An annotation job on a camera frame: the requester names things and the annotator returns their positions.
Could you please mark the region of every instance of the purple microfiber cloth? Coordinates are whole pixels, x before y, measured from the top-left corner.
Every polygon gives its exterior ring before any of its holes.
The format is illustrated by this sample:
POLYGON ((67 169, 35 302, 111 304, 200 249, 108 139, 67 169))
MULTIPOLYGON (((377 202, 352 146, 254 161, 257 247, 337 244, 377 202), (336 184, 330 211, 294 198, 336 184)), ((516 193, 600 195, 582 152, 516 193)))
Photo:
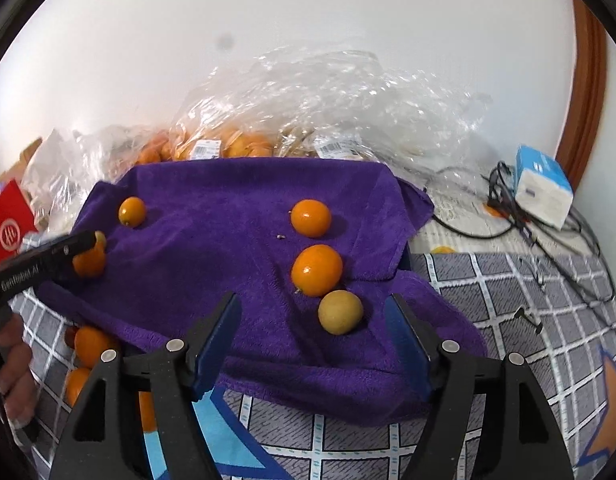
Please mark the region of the purple microfiber cloth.
POLYGON ((426 194, 372 162, 239 158, 140 166, 117 185, 98 183, 74 227, 106 234, 104 274, 68 288, 46 283, 37 295, 148 351, 183 336, 233 291, 243 319, 220 384, 353 424, 395 422, 420 415, 425 404, 406 384, 385 327, 389 294, 402 294, 441 337, 485 354, 458 310, 414 272, 397 270, 408 238, 432 211, 426 194), (148 208, 135 229, 117 219, 129 196, 148 208), (305 198, 331 209, 331 228, 319 240, 290 224, 288 211, 305 198), (316 243, 341 254, 342 285, 363 303, 364 319, 345 336, 319 325, 319 298, 294 294, 293 261, 316 243))

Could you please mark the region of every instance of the human hand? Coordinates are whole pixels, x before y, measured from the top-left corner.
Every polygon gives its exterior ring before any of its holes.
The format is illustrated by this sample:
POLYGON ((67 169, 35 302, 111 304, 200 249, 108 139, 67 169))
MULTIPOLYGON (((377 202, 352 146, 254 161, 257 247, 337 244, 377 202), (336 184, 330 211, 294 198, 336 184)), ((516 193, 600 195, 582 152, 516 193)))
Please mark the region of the human hand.
POLYGON ((32 350, 24 343, 23 332, 24 321, 16 313, 0 330, 0 348, 8 351, 0 370, 0 392, 5 398, 8 418, 26 424, 35 414, 37 383, 28 367, 32 350))

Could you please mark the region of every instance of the brown wood trim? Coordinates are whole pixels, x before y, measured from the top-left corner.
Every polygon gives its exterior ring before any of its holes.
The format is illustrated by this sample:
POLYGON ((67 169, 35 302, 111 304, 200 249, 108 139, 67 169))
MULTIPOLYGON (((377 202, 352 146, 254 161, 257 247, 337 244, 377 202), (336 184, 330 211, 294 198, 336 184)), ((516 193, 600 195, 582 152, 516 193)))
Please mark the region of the brown wood trim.
POLYGON ((572 0, 576 34, 576 64, 566 126, 556 151, 576 190, 584 174, 596 139, 608 63, 605 28, 581 0, 572 0))

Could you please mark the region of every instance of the white plastic bag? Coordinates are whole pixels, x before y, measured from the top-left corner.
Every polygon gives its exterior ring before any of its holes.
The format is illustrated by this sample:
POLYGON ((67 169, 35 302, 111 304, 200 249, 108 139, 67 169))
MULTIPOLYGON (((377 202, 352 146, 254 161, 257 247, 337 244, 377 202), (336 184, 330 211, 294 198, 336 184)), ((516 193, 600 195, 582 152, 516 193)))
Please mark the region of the white plastic bag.
POLYGON ((145 126, 109 126, 91 135, 53 130, 21 181, 37 228, 53 235, 69 232, 95 184, 121 178, 153 136, 155 128, 145 126))
POLYGON ((216 69, 185 99, 170 141, 175 160, 210 140, 218 156, 253 156, 254 139, 269 155, 379 160, 421 186, 436 175, 450 185, 443 168, 478 175, 496 161, 475 134, 488 103, 433 75, 385 70, 370 52, 281 48, 246 70, 216 69))

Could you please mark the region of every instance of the gray plaid fabric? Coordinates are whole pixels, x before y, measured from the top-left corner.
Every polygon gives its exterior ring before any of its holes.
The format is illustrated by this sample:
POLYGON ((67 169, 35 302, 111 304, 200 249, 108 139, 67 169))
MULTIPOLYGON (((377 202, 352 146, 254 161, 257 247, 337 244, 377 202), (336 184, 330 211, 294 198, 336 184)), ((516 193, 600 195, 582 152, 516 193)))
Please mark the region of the gray plaid fabric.
MULTIPOLYGON (((595 258, 564 256, 561 264, 600 294, 608 280, 595 258)), ((529 362, 552 407, 574 465, 606 405, 600 348, 615 357, 616 335, 600 325, 546 261, 513 254, 419 254, 413 266, 481 330, 491 357, 516 351, 529 362), (544 282, 543 290, 537 276, 544 282), (540 335, 514 313, 521 305, 542 320, 540 335)), ((48 476, 70 408, 64 382, 74 356, 62 334, 70 324, 27 291, 13 300, 32 345, 32 370, 41 384, 37 418, 42 427, 35 458, 48 476)), ((616 327, 616 304, 599 307, 616 327)), ((297 480, 397 480, 421 436, 425 420, 357 428, 227 391, 225 400, 250 433, 297 480)), ((475 397, 457 480, 470 478, 478 448, 484 396, 475 397)), ((593 478, 604 459, 574 468, 593 478)))

